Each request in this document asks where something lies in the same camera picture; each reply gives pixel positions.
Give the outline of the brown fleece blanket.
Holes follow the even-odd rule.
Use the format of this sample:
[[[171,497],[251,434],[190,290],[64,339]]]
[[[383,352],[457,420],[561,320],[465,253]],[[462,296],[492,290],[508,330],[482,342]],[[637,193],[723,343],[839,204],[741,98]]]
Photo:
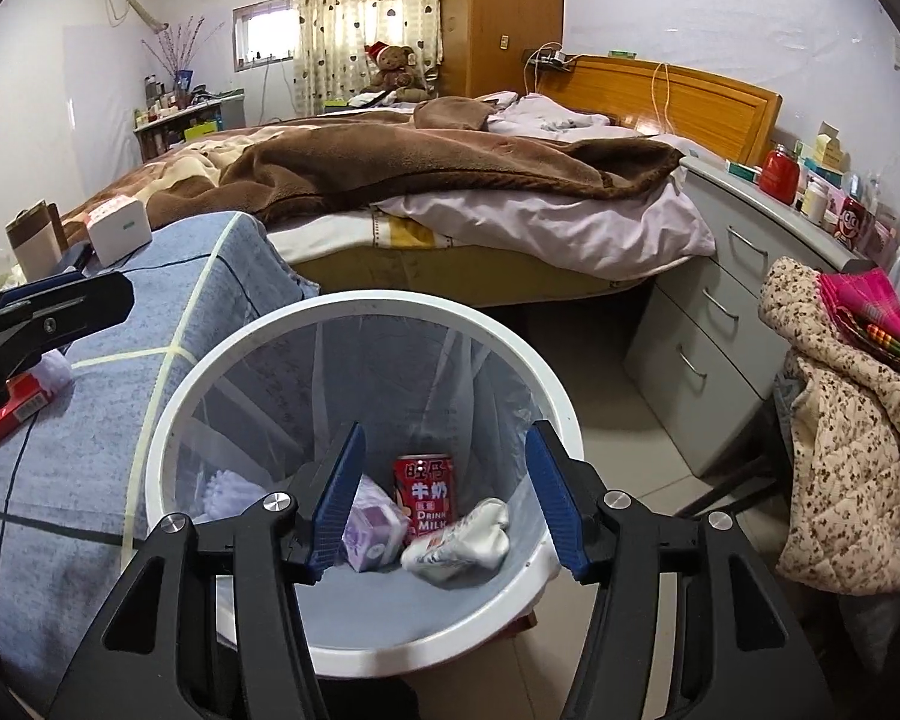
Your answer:
[[[662,187],[674,146],[644,135],[560,143],[489,132],[493,106],[430,99],[411,112],[366,110],[214,133],[119,177],[63,218],[75,244],[92,211],[141,200],[155,229],[190,216],[242,211],[266,227],[359,210],[413,193],[518,190],[616,202]]]

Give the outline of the brown teddy bear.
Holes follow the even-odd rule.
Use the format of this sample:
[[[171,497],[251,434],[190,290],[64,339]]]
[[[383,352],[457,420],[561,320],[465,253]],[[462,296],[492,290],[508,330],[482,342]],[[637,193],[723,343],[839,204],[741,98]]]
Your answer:
[[[375,93],[397,103],[422,103],[430,98],[429,86],[412,47],[390,46],[377,41],[365,48],[365,55],[372,64],[365,93]]]

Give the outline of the blue grey table cloth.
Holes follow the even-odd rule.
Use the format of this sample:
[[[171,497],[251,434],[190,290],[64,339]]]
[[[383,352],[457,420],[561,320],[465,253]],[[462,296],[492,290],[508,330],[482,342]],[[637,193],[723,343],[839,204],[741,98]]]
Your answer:
[[[244,213],[173,223],[119,268],[128,318],[71,344],[71,383],[0,445],[0,655],[37,712],[148,534],[142,477],[173,390],[230,333],[313,293]]]

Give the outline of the wooden headboard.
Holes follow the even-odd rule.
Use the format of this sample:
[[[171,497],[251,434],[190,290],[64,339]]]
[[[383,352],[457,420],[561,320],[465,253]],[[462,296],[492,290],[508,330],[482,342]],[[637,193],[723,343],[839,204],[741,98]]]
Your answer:
[[[766,156],[782,107],[779,93],[735,78],[593,55],[580,55],[567,70],[545,68],[538,91],[567,109],[689,138],[724,160],[748,164]]]

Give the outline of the pink bed quilt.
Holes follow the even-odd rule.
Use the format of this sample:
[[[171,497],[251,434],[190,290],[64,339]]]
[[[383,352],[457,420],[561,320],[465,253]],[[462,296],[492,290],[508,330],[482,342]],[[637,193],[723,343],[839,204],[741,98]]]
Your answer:
[[[489,103],[489,132],[577,145],[622,143],[640,138],[704,153],[688,138],[647,135],[610,124],[603,114],[582,114],[543,94],[501,91],[476,98]],[[691,257],[710,257],[717,242],[701,211],[683,192],[686,171],[665,171],[660,188],[635,199],[569,199],[525,190],[452,190],[398,195],[374,203],[377,210],[406,218],[455,244],[481,245],[532,255],[562,270],[608,281],[660,275]]]

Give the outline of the crumpled white wrapper in bin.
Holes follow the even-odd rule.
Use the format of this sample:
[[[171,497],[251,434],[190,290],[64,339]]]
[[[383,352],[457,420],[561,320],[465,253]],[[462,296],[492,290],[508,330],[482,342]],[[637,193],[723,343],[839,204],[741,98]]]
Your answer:
[[[445,583],[470,571],[496,572],[510,551],[509,505],[488,497],[457,522],[418,536],[400,564],[425,582]]]

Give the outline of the white orange square box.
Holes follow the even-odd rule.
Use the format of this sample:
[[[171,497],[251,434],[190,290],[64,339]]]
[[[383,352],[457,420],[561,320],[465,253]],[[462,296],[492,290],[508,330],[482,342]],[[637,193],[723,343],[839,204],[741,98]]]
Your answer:
[[[115,265],[152,241],[151,223],[142,200],[118,195],[87,215],[86,231],[102,266]]]

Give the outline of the orange wooden wardrobe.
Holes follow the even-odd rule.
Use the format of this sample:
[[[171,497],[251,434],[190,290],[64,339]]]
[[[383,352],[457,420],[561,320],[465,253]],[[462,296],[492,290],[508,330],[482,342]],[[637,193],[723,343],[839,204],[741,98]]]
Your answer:
[[[440,0],[443,96],[525,89],[525,60],[562,41],[564,0]]]

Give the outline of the floral quilted jacket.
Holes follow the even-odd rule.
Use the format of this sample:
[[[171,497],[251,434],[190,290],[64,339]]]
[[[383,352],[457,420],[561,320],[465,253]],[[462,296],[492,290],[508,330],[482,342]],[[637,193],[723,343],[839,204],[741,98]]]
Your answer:
[[[900,593],[900,373],[855,348],[824,309],[821,273],[771,265],[759,319],[788,343],[798,382],[790,523],[777,569],[839,595]]]

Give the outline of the red jar on nightstand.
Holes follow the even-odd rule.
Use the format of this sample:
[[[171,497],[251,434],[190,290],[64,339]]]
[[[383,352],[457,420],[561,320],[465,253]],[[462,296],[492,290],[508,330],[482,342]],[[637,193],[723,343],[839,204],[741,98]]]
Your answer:
[[[777,145],[766,154],[758,187],[773,199],[784,205],[792,205],[800,182],[800,165],[792,151],[784,145]]]

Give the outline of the white purple carton box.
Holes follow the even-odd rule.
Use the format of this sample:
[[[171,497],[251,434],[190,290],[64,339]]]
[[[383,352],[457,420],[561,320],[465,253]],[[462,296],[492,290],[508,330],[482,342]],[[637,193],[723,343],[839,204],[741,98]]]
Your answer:
[[[341,539],[347,564],[356,572],[391,566],[403,549],[408,523],[398,504],[372,478],[362,475]]]

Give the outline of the red drink can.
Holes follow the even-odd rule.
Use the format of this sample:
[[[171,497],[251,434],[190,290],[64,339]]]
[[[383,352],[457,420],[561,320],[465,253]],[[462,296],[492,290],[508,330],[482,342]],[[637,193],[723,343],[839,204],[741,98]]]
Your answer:
[[[457,520],[455,466],[448,454],[402,455],[393,461],[393,493],[408,517],[406,541]]]

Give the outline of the cluttered side shelf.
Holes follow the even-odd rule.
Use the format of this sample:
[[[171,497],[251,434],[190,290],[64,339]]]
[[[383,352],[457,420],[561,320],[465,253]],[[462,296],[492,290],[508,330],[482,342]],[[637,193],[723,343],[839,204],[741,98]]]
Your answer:
[[[244,128],[245,93],[242,88],[209,94],[203,85],[187,107],[156,107],[148,110],[134,127],[141,160],[147,163],[183,143],[214,133]]]

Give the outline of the patterned window curtain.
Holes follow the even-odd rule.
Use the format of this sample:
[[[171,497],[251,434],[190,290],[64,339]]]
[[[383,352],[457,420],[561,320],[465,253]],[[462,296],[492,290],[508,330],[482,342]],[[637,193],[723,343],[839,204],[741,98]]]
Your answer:
[[[443,60],[440,0],[290,0],[299,16],[294,106],[317,114],[329,99],[351,98],[372,83],[374,44],[408,46],[427,80]]]

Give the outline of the brown beige cup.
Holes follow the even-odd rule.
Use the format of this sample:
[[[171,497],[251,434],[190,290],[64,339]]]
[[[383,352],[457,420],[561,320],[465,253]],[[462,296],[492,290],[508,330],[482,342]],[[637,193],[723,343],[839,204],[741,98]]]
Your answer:
[[[6,224],[6,236],[23,276],[29,281],[53,275],[68,250],[58,207],[45,200],[19,211]]]

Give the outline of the red orange flat packet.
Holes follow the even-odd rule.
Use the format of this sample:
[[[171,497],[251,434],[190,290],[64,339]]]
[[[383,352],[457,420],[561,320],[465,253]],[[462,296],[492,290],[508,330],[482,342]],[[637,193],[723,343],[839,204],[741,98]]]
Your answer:
[[[52,403],[52,390],[25,372],[9,383],[9,400],[0,408],[0,444],[18,427]]]

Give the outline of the grey drawer nightstand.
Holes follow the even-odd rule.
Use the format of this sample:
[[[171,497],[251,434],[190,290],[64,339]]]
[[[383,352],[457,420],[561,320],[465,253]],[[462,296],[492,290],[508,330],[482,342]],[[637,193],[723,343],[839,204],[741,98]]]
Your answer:
[[[624,371],[702,478],[770,420],[772,385],[788,349],[758,317],[770,266],[790,257],[841,273],[870,262],[740,177],[692,156],[681,166],[715,252],[656,278]]]

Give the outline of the dark blue glasses case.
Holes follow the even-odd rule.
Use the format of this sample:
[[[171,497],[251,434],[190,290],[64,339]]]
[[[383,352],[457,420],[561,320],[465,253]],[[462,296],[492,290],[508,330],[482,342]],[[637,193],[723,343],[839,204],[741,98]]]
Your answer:
[[[94,248],[92,244],[89,241],[79,241],[64,252],[61,260],[56,264],[55,273],[57,275],[63,275],[63,273],[69,273],[69,271],[82,273],[93,258]]]

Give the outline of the pink plaid cloth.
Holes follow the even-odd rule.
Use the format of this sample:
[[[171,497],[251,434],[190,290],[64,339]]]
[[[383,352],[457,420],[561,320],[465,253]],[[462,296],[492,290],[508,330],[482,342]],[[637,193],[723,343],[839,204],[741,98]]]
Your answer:
[[[821,273],[818,294],[831,322],[848,343],[900,373],[900,302],[879,268],[862,273]]]

